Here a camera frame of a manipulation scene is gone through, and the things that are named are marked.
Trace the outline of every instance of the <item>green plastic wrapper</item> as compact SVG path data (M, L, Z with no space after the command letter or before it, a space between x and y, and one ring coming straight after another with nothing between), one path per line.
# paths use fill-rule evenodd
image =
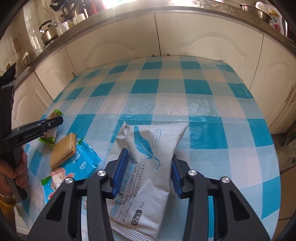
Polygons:
M49 119L52 119L52 118L55 118L55 117L58 117L58 116L62 116L62 115L63 115L63 113L61 111L54 110L53 113L51 113L51 115L47 119L49 120ZM56 135L57 135L57 128L58 128L58 126L55 127L55 128L49 129L38 140L41 141L42 143L47 144L47 145L54 146L55 138L56 138Z

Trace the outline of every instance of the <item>yellow sleeve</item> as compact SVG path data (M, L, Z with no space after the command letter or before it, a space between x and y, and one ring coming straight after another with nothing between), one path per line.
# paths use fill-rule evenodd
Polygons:
M15 227L15 211L14 206L16 205L16 201L14 197L8 198L0 195L0 210L3 212L6 217L9 225L16 230Z

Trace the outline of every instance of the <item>table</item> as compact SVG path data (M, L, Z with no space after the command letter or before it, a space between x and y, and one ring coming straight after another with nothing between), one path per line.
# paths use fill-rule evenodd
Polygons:
M258 105L228 64L167 56L100 66L77 75L42 118L54 109L64 113L57 141L77 133L103 161L124 121L129 125L188 122L177 157L206 177L230 177L273 236L281 197L277 156ZM17 208L31 228L45 205L40 180L50 173L51 147L34 140L25 151L29 197ZM182 240L187 204L171 190L158 240ZM85 234L85 210L82 224ZM125 238L115 233L115 240ZM213 240L211 209L209 240Z

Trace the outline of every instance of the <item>kettle handle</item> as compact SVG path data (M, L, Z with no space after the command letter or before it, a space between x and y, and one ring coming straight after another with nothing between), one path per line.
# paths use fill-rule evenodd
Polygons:
M51 22L56 23L56 22L53 21L53 20L47 20L46 22L44 22L43 24L41 24L41 26L39 27L39 31L40 31L41 33L44 33L44 30L41 30L41 28L42 28L44 25L47 25L48 23L51 23Z

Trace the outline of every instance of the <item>blue wipes package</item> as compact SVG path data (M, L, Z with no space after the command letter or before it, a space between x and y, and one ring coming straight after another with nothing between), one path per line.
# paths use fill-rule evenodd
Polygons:
M50 176L42 180L45 203L67 177L75 180L89 178L102 160L96 152L84 141L76 144L76 153L57 169L51 171Z

